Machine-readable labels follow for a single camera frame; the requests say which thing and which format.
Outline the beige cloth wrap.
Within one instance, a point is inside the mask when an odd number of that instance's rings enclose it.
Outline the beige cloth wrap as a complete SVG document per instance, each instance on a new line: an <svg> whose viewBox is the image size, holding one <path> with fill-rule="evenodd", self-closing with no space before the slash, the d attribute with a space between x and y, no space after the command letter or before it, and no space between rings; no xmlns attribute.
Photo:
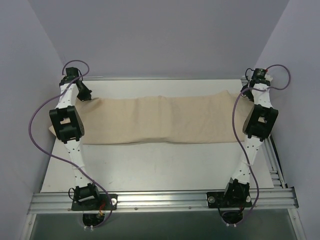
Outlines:
<svg viewBox="0 0 320 240"><path fill-rule="evenodd" d="M132 143L213 144L244 140L243 124L253 108L227 90L208 96L147 96L76 101L86 145Z"/></svg>

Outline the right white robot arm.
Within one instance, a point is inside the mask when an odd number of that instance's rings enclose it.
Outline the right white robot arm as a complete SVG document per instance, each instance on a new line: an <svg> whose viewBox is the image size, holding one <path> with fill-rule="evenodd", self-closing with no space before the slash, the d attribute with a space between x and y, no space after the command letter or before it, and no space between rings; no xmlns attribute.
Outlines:
<svg viewBox="0 0 320 240"><path fill-rule="evenodd" d="M254 175L252 173L252 165L262 143L269 137L279 114L279 111L271 104L270 89L272 78L267 75L267 72L268 70L263 68L256 68L253 71L251 80L242 88L232 110L233 133L240 144L243 154L225 191L222 193L223 203L230 207L238 203L240 198L246 198L249 194L250 179ZM236 107L242 95L253 102L253 107L242 127L244 144L241 144L235 126Z"/></svg>

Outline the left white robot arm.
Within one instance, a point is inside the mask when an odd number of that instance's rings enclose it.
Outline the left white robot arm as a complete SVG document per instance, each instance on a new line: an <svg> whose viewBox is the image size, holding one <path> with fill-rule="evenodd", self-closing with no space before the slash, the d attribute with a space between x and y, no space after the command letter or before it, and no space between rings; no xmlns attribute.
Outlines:
<svg viewBox="0 0 320 240"><path fill-rule="evenodd" d="M85 127L76 109L76 101L90 101L92 91L82 82L80 70L68 67L59 83L61 96L57 106L49 111L49 117L56 137L64 144L72 163L75 188L73 201L95 210L100 206L101 197L97 186L85 176L84 153L81 138Z"/></svg>

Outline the back aluminium rail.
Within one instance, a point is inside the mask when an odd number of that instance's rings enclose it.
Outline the back aluminium rail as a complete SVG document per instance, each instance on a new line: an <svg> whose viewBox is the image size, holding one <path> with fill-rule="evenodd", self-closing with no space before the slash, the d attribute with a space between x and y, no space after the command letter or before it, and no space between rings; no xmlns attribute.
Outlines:
<svg viewBox="0 0 320 240"><path fill-rule="evenodd" d="M104 79L103 76L86 76L83 78L85 81L101 81Z"/></svg>

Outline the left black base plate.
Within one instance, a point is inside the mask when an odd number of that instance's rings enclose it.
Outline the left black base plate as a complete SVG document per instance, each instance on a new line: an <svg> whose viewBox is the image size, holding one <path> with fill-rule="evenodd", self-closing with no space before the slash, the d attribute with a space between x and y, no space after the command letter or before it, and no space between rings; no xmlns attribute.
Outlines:
<svg viewBox="0 0 320 240"><path fill-rule="evenodd" d="M80 203L76 203L75 201L72 202L71 210L72 211L99 211L99 210L116 210L117 209L117 202L118 202L118 195L111 193L110 198L112 200L112 204L110 204L109 198L106 196L105 193L100 194L100 199L97 200L95 198L85 200Z"/></svg>

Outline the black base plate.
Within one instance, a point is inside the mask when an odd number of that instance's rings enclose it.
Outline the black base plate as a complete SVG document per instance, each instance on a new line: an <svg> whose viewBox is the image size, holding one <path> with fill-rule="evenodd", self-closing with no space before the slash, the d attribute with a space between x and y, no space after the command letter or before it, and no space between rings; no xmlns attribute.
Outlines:
<svg viewBox="0 0 320 240"><path fill-rule="evenodd" d="M206 193L207 206L211 209L249 208L252 206L250 195L236 196L223 191L209 191Z"/></svg>
<svg viewBox="0 0 320 240"><path fill-rule="evenodd" d="M97 200L95 198L85 200L80 203L76 203L75 201L72 202L71 210L72 211L99 211L99 210L116 210L117 209L117 202L118 202L118 195L111 193L110 198L112 200L112 204L110 204L109 198L106 196L105 193L100 194L100 199Z"/></svg>

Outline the front aluminium rail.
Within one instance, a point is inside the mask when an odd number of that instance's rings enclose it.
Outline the front aluminium rail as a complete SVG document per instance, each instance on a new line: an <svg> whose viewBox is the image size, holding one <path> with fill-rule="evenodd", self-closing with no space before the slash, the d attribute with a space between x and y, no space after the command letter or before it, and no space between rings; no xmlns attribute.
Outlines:
<svg viewBox="0 0 320 240"><path fill-rule="evenodd" d="M205 190L196 191L145 191L117 192L117 208L114 213L160 213L160 212L208 212ZM71 200L66 192L34 194L29 214L76 214L71 210ZM256 210L297 209L295 190L292 188L269 188L259 192Z"/></svg>

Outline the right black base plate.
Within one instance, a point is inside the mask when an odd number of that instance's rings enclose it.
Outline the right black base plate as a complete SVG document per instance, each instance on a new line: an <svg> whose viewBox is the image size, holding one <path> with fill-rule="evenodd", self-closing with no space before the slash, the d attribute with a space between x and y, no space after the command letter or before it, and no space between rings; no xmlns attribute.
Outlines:
<svg viewBox="0 0 320 240"><path fill-rule="evenodd" d="M211 209L249 208L252 206L250 195L236 196L223 191L209 191L206 193L207 206Z"/></svg>

